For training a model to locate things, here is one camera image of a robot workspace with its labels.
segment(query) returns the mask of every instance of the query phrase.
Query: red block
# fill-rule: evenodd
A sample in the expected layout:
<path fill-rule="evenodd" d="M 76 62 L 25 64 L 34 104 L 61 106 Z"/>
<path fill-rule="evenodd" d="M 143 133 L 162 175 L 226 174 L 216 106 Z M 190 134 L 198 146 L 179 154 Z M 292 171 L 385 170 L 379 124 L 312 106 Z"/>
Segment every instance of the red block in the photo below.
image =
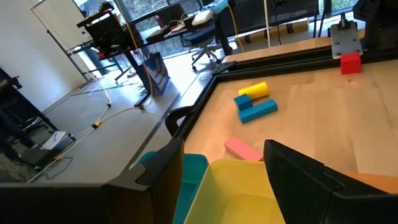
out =
<path fill-rule="evenodd" d="M 361 73 L 361 56 L 359 53 L 341 55 L 340 68 L 342 75 Z"/>

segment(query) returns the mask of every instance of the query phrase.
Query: blue block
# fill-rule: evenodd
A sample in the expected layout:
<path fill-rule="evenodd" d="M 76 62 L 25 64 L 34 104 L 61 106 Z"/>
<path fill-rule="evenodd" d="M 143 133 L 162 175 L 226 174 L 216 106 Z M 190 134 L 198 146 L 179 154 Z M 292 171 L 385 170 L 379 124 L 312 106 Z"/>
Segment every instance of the blue block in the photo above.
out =
<path fill-rule="evenodd" d="M 253 106 L 250 96 L 247 94 L 236 97 L 234 101 L 238 107 L 238 111 L 246 110 Z"/>
<path fill-rule="evenodd" d="M 239 118 L 241 119 L 242 123 L 246 123 L 277 110 L 278 105 L 276 104 L 275 100 L 267 100 L 244 111 L 240 111 Z"/>

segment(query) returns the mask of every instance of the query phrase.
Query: cardboard box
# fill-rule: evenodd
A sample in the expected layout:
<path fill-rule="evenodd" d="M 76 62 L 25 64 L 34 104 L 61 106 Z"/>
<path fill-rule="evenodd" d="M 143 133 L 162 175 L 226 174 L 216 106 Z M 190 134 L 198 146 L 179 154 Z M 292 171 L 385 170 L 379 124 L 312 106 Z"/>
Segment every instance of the cardboard box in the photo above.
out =
<path fill-rule="evenodd" d="M 276 26 L 270 27 L 269 30 L 270 30 L 269 32 L 270 38 L 278 37 L 278 28 Z M 306 31 L 308 31 L 308 20 L 279 25 L 279 32 L 281 37 L 289 34 L 297 34 Z M 239 40 L 241 41 L 242 44 L 249 44 L 251 42 L 267 40 L 267 39 L 268 39 L 267 29 L 259 30 L 252 34 L 239 37 Z"/>

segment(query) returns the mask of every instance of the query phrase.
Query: office chair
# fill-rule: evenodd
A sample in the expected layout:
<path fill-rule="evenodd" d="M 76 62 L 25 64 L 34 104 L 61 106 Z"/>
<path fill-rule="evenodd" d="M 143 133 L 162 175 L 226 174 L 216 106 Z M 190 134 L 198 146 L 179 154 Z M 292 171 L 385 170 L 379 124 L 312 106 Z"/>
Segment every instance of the office chair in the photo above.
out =
<path fill-rule="evenodd" d="M 216 59 L 217 63 L 221 63 L 221 60 L 217 58 L 217 56 L 213 53 L 216 49 L 219 47 L 208 47 L 209 44 L 212 43 L 216 35 L 216 27 L 214 25 L 211 25 L 209 27 L 197 30 L 193 32 L 192 34 L 183 37 L 182 42 L 184 47 L 191 47 L 191 48 L 201 48 L 198 52 L 194 53 L 192 55 L 192 70 L 194 72 L 197 72 L 197 68 L 194 66 L 194 64 L 204 56 L 205 54 L 207 55 L 208 58 L 212 56 L 213 58 Z"/>

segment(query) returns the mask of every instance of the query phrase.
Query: wooden table surface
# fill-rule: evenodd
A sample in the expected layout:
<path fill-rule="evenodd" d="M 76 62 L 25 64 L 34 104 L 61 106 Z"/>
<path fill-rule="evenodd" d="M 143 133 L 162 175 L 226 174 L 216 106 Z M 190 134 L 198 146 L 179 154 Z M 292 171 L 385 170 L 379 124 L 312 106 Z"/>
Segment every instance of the wooden table surface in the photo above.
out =
<path fill-rule="evenodd" d="M 357 75 L 331 68 L 220 83 L 187 138 L 185 153 L 204 154 L 209 162 L 235 159 L 223 146 L 231 136 L 260 152 L 266 139 L 275 139 L 346 173 L 397 176 L 397 73 L 393 60 L 363 65 Z M 242 124 L 233 99 L 239 89 L 262 81 L 279 110 Z"/>

